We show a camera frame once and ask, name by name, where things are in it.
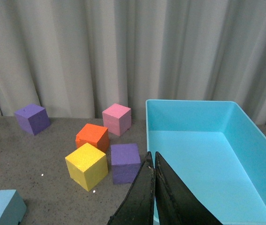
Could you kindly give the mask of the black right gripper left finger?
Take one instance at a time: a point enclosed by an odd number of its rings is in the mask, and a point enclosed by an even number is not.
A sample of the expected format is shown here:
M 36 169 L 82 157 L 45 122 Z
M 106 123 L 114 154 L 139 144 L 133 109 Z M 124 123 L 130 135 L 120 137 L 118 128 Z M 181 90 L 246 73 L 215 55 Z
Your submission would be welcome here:
M 152 154 L 147 152 L 127 195 L 109 225 L 152 225 L 155 201 L 156 172 Z

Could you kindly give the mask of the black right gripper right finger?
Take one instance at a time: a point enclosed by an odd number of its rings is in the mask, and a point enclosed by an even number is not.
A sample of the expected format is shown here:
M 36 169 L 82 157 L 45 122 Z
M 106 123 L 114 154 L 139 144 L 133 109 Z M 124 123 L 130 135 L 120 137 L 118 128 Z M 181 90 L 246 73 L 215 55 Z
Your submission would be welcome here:
M 220 225 L 168 162 L 155 153 L 155 198 L 161 225 Z

